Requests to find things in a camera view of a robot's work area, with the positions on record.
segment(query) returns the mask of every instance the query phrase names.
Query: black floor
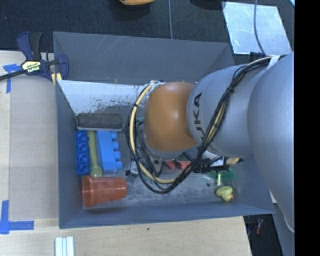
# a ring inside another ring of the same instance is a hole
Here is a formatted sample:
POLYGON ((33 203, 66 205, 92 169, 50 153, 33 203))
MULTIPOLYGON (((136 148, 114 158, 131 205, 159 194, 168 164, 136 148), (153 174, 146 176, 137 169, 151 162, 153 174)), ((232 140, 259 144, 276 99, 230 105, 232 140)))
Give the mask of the black floor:
MULTIPOLYGON (((155 0, 144 8, 126 8, 119 0, 0 0, 0 50, 17 51, 25 31, 42 32, 41 52, 53 52, 53 31, 229 43, 218 0, 155 0)), ((255 0, 233 2, 254 4, 255 0)), ((294 51, 295 7, 290 0, 259 0, 277 6, 294 51)), ((249 62, 234 55, 235 64, 249 62)), ((253 256, 282 256, 272 215, 245 216, 253 256), (257 234, 258 218, 263 220, 257 234)))

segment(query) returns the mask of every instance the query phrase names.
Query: blue tape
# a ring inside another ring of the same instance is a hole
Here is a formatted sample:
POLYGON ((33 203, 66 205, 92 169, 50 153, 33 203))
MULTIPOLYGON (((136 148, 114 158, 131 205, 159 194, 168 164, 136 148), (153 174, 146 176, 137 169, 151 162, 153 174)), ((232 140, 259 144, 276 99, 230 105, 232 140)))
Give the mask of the blue tape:
POLYGON ((2 201, 0 234, 7 235, 10 231, 33 230, 34 220, 9 221, 9 200, 2 201))
MULTIPOLYGON (((4 65, 3 68, 5 71, 8 72, 8 74, 11 72, 22 70, 22 68, 17 64, 4 65)), ((8 94, 10 92, 11 92, 11 78, 8 78, 8 80, 6 81, 6 93, 8 94)))

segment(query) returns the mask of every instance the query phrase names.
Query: wooden table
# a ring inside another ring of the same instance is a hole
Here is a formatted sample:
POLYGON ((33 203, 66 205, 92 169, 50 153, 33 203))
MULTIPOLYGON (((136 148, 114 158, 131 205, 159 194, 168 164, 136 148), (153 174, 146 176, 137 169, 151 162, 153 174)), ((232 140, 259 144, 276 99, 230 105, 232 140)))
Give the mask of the wooden table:
MULTIPOLYGON (((0 51, 3 65, 20 64, 20 52, 0 51)), ((0 201, 9 199, 10 103, 7 81, 0 82, 0 201)), ((244 219, 226 217, 155 224, 59 229, 57 218, 36 219, 34 230, 0 234, 0 256, 53 256, 56 237, 74 237, 77 256, 251 256, 244 219)))

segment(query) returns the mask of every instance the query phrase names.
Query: clamp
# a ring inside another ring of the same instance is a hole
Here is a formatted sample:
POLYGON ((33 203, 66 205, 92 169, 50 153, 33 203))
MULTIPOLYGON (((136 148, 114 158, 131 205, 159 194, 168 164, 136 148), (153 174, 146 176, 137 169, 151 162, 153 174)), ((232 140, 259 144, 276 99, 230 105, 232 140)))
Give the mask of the clamp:
POLYGON ((64 54, 58 55, 57 59, 48 60, 48 54, 46 55, 46 61, 42 59, 39 52, 39 43, 42 37, 41 32, 23 32, 17 39, 17 45, 19 51, 25 56, 25 61, 20 65, 21 70, 10 72, 8 74, 0 76, 0 81, 10 79, 22 74, 27 76, 39 76, 49 81, 53 81, 55 74, 50 70, 50 66, 60 65, 60 75, 63 80, 67 79, 69 74, 69 63, 67 56, 64 54))

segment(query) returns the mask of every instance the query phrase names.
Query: orange cup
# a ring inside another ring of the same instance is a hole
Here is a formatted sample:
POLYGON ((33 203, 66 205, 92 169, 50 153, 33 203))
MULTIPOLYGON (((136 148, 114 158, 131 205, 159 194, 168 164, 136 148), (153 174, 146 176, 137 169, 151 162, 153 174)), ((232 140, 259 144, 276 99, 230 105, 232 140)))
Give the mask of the orange cup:
POLYGON ((86 207, 123 199, 127 195, 127 183, 121 177, 84 176, 82 198, 86 207))

